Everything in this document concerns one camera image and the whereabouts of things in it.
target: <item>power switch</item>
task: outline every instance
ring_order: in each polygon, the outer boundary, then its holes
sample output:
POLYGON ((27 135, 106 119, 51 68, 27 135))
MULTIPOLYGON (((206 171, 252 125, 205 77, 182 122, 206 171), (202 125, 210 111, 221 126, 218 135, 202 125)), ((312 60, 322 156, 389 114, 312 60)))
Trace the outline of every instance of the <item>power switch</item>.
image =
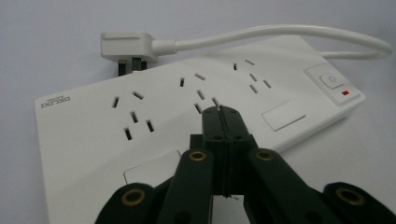
POLYGON ((341 85, 343 85, 342 79, 337 76, 333 71, 326 73, 325 75, 320 77, 320 80, 329 88, 335 89, 341 85))

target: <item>white cable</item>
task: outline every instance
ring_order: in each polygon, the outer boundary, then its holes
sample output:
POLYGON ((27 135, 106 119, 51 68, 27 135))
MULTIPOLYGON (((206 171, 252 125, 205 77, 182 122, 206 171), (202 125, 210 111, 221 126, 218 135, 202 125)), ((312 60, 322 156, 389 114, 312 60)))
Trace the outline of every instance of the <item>white cable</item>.
POLYGON ((173 46, 169 46, 169 41, 153 41, 153 51, 157 52, 157 56, 176 53, 177 51, 189 49, 201 49, 215 45, 225 44, 236 40, 242 40, 252 37, 265 35, 311 35, 346 41, 352 44, 361 45, 375 52, 322 52, 323 58, 327 59, 380 59, 389 56, 392 53, 391 45, 378 38, 369 35, 363 35, 347 30, 335 29, 323 26, 313 25, 268 25, 247 28, 223 35, 214 35, 210 37, 184 40, 173 42, 173 46))

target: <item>outlet slot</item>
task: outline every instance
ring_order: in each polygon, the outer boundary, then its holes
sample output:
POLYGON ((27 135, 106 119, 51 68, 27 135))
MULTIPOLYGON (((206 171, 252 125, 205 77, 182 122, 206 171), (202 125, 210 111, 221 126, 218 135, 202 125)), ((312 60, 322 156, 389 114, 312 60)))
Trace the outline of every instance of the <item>outlet slot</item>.
POLYGON ((137 97, 139 100, 143 100, 143 98, 145 98, 142 94, 140 94, 140 93, 137 92, 137 91, 134 91, 132 94, 133 94, 135 97, 137 97))
POLYGON ((129 132, 129 128, 124 128, 124 131, 125 131, 126 137, 128 138, 128 141, 131 141, 132 136, 131 136, 131 133, 129 132))
POLYGON ((184 87, 184 77, 180 79, 180 87, 184 87))
POLYGON ((272 88, 272 86, 270 85, 270 83, 267 80, 264 80, 264 83, 268 87, 268 89, 272 88))
POLYGON ((257 93, 257 90, 256 90, 256 88, 254 88, 253 85, 250 85, 250 88, 254 91, 254 93, 257 93))
POLYGON ((195 104, 195 108, 197 109, 199 114, 202 114, 202 109, 198 104, 195 104))
POLYGON ((113 108, 116 108, 116 107, 117 107, 117 104, 119 103, 119 99, 120 99, 120 97, 114 98, 113 108))
POLYGON ((139 120, 137 119, 136 113, 134 111, 131 112, 132 120, 134 123, 137 123, 139 120))
POLYGON ((205 99, 204 94, 201 91, 197 91, 197 93, 198 93, 199 97, 201 98, 201 100, 205 99))
POLYGON ((213 103, 215 104, 216 107, 220 107, 220 104, 219 104, 218 100, 215 97, 212 98, 212 101, 213 101, 213 103))
POLYGON ((195 74, 195 76, 198 77, 199 79, 201 79, 202 81, 205 81, 205 79, 206 79, 205 77, 203 77, 203 76, 201 76, 199 74, 195 74))
POLYGON ((257 81, 257 78, 255 78, 254 76, 253 76, 253 74, 249 74, 250 75, 250 77, 251 77, 251 79, 253 79, 253 81, 257 81))
POLYGON ((150 131, 151 133, 154 132, 154 127, 152 126, 151 121, 148 119, 148 120, 146 120, 146 123, 147 123, 147 125, 148 125, 149 131, 150 131))
POLYGON ((249 61, 248 59, 245 60, 246 63, 250 63, 251 65, 254 65, 253 62, 249 61))

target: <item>white power strip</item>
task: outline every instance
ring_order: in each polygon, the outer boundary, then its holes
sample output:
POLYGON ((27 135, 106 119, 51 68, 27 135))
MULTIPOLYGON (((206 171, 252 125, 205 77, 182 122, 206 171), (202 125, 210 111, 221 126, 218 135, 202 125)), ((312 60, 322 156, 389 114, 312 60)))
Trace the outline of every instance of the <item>white power strip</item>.
POLYGON ((93 223, 116 189, 135 182, 131 168, 187 150, 210 106, 238 110, 260 147, 280 151, 364 99, 299 36, 40 98, 35 114, 50 223, 93 223))

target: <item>brand logo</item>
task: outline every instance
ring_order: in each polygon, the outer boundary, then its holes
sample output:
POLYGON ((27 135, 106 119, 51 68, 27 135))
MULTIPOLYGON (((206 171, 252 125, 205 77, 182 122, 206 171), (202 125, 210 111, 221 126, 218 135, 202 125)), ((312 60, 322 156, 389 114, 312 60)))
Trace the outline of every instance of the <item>brand logo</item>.
POLYGON ((64 102, 70 101, 70 96, 57 96, 51 99, 48 99, 46 103, 41 104, 41 108, 61 104, 64 102))

